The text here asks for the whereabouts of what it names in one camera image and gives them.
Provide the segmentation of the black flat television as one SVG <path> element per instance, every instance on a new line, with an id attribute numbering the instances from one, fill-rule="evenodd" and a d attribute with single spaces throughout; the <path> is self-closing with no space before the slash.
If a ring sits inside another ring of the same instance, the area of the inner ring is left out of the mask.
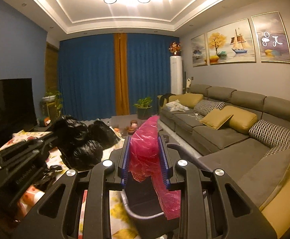
<path id="1" fill-rule="evenodd" d="M 31 78 L 0 80 L 0 148 L 14 133 L 37 125 Z"/>

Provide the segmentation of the mustard yellow cushion far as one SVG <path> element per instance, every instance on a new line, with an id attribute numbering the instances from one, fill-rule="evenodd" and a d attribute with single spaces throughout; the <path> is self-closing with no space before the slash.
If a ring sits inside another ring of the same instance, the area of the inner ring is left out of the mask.
<path id="1" fill-rule="evenodd" d="M 169 102 L 178 100 L 181 105 L 187 106 L 191 109 L 195 107 L 203 99 L 202 94 L 185 93 L 178 94 L 169 97 Z"/>

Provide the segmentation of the patterned pillow near corner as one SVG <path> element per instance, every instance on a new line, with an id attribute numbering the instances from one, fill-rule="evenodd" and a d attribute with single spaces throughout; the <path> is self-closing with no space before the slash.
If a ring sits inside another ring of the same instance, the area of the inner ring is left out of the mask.
<path id="1" fill-rule="evenodd" d="M 290 144 L 290 129 L 259 120 L 248 131 L 249 136 L 272 148 Z"/>

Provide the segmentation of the grey sectional sofa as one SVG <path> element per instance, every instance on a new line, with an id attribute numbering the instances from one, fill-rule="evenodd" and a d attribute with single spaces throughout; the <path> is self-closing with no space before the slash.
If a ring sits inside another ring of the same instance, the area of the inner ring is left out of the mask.
<path id="1" fill-rule="evenodd" d="M 290 129 L 290 101 L 233 88 L 196 84 L 189 93 L 202 94 L 204 100 L 223 101 L 255 113 Z M 229 120 L 218 130 L 202 123 L 202 116 L 169 112 L 165 104 L 174 94 L 158 97 L 160 119 L 189 143 L 199 154 L 194 162 L 209 169 L 223 169 L 259 207 L 278 238 L 290 238 L 290 144 L 268 147 L 229 127 Z"/>

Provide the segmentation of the artificial flower bouquet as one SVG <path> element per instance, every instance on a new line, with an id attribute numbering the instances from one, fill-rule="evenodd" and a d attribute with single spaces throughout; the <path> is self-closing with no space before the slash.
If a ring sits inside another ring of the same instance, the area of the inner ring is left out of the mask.
<path id="1" fill-rule="evenodd" d="M 181 54 L 180 43 L 172 42 L 169 46 L 169 52 L 174 56 L 179 56 Z"/>

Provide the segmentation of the black garbage bag pile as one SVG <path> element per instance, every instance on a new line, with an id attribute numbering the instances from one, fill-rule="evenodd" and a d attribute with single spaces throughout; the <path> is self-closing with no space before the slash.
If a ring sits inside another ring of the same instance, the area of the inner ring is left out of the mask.
<path id="1" fill-rule="evenodd" d="M 103 150 L 116 145 L 120 138 L 102 120 L 92 124 L 61 116 L 52 126 L 52 132 L 58 137 L 57 148 L 61 159 L 70 169 L 86 171 L 101 162 Z"/>

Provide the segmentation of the patterned black white pillow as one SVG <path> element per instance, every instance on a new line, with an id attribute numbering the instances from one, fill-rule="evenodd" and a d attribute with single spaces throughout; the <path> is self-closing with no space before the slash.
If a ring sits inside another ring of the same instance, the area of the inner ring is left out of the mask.
<path id="1" fill-rule="evenodd" d="M 195 105 L 194 112 L 202 116 L 206 116 L 213 109 L 222 110 L 224 107 L 225 107 L 225 102 L 223 101 L 212 101 L 212 100 L 203 99 Z"/>

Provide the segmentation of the white bowl plant on stand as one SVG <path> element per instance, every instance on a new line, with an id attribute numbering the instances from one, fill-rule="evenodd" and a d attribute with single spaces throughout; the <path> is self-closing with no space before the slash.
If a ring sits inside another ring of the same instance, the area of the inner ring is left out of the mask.
<path id="1" fill-rule="evenodd" d="M 41 109 L 44 116 L 49 117 L 52 122 L 62 114 L 62 94 L 59 91 L 47 91 L 41 99 Z"/>

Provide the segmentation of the dark grey trash bin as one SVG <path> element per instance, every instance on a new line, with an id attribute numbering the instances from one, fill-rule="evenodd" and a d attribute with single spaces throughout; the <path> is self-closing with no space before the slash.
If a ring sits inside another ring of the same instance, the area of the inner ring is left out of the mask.
<path id="1" fill-rule="evenodd" d="M 137 182 L 129 174 L 121 196 L 128 217 L 133 221 L 141 238 L 154 238 L 178 229 L 180 220 L 166 219 L 151 178 Z"/>

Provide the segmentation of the large mustard cushion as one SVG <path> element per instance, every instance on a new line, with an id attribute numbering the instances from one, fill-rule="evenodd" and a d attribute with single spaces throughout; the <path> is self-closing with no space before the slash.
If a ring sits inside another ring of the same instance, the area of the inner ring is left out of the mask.
<path id="1" fill-rule="evenodd" d="M 246 135 L 248 135 L 251 127 L 258 121 L 255 113 L 234 106 L 225 106 L 221 112 L 232 115 L 228 124 L 230 128 Z"/>

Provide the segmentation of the right framed painting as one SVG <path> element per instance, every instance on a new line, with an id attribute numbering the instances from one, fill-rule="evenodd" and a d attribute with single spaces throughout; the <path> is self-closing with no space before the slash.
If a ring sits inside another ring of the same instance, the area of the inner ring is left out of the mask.
<path id="1" fill-rule="evenodd" d="M 256 39 L 259 46 L 260 61 L 290 64 L 290 47 L 278 11 L 252 16 Z"/>

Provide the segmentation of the white standing air conditioner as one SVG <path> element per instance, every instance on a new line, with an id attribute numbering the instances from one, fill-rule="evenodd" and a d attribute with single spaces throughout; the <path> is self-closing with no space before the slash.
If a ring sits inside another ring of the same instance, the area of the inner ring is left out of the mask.
<path id="1" fill-rule="evenodd" d="M 170 93 L 182 94 L 183 91 L 183 71 L 182 57 L 170 57 Z"/>

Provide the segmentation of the orange centre curtain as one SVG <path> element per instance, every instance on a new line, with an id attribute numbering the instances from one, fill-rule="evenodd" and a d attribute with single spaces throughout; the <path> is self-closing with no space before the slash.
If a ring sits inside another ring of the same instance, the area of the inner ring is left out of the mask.
<path id="1" fill-rule="evenodd" d="M 116 115 L 129 115 L 129 91 L 128 91 L 128 68 L 127 68 L 127 34 L 114 34 L 115 56 L 115 106 Z"/>

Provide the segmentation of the white clothes on sofa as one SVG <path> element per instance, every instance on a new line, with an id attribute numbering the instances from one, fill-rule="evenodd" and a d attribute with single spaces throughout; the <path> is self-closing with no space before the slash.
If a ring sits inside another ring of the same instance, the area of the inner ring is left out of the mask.
<path id="1" fill-rule="evenodd" d="M 174 111 L 187 112 L 187 111 L 189 111 L 189 107 L 182 105 L 178 99 L 175 101 L 171 101 L 171 102 L 166 103 L 165 107 L 169 112 L 174 112 Z"/>

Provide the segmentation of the mustard yellow cushion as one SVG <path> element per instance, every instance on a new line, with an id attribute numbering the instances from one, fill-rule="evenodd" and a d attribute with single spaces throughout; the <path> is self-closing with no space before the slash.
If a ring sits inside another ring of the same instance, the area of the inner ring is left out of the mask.
<path id="1" fill-rule="evenodd" d="M 169 97 L 169 102 L 178 100 L 181 105 L 187 106 L 191 109 L 195 107 L 203 99 L 202 94 L 185 93 L 178 94 Z"/>
<path id="2" fill-rule="evenodd" d="M 211 112 L 209 112 L 204 118 L 200 120 L 200 123 L 218 130 L 223 124 L 225 124 L 233 114 L 230 112 L 219 109 L 213 109 Z"/>

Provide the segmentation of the tree and sailboat painting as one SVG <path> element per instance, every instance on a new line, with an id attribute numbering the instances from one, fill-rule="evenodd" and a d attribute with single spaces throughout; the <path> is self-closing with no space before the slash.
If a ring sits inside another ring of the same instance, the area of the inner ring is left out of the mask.
<path id="1" fill-rule="evenodd" d="M 207 46 L 210 64 L 256 62 L 251 26 L 247 18 L 209 31 Z"/>

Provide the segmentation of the blue window curtain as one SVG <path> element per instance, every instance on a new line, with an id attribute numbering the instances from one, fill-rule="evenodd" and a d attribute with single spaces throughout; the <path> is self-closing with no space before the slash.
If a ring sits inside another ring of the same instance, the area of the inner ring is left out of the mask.
<path id="1" fill-rule="evenodd" d="M 134 104 L 151 97 L 152 113 L 157 96 L 170 92 L 170 52 L 173 36 L 128 33 L 127 68 L 130 114 Z M 114 34 L 64 40 L 58 55 L 58 87 L 65 114 L 79 120 L 116 116 Z"/>

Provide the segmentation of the green potted floor plant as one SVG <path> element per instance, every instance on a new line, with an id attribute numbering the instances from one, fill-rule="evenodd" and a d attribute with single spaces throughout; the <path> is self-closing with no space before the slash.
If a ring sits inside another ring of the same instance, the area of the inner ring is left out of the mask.
<path id="1" fill-rule="evenodd" d="M 145 97 L 134 104 L 137 109 L 137 117 L 140 120 L 147 120 L 152 116 L 152 101 L 151 97 Z"/>

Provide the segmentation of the mustard yellow cushion front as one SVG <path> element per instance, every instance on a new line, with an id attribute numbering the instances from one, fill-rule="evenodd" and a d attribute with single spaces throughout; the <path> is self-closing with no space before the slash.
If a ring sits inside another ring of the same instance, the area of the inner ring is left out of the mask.
<path id="1" fill-rule="evenodd" d="M 200 120 L 200 123 L 218 130 L 223 124 L 225 124 L 233 114 L 230 112 L 219 109 L 213 109 L 211 112 L 209 112 L 204 118 Z"/>

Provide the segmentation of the small landscape painting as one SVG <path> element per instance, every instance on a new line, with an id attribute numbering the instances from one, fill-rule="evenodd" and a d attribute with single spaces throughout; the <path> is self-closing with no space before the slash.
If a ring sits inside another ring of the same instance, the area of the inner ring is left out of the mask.
<path id="1" fill-rule="evenodd" d="M 207 65 L 205 34 L 191 39 L 193 67 Z"/>

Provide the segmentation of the pink plastic bag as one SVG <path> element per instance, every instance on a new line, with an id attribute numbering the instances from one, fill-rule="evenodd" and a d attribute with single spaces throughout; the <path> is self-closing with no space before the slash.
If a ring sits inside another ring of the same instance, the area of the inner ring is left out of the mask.
<path id="1" fill-rule="evenodd" d="M 134 180 L 143 182 L 150 177 L 160 207 L 168 220 L 180 217 L 181 192 L 169 191 L 163 183 L 157 121 L 159 116 L 146 120 L 131 136 L 129 171 Z"/>

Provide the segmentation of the floral tablecloth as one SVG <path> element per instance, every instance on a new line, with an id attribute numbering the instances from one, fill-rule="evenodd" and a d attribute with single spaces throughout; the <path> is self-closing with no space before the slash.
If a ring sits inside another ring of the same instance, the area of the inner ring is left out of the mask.
<path id="1" fill-rule="evenodd" d="M 60 165 L 62 170 L 57 173 L 56 178 L 59 179 L 61 175 L 68 170 L 61 160 L 61 152 L 58 148 L 54 148 L 49 151 L 47 165 Z M 18 204 L 21 209 L 21 216 L 24 217 L 33 207 L 33 205 L 43 196 L 43 193 L 33 186 L 30 186 L 23 197 L 20 199 Z M 113 238 L 139 238 L 136 227 L 132 224 L 131 219 L 128 217 L 127 212 L 124 208 L 124 204 L 121 197 L 121 192 L 110 191 L 109 192 L 109 203 L 110 203 L 110 224 L 111 234 Z"/>

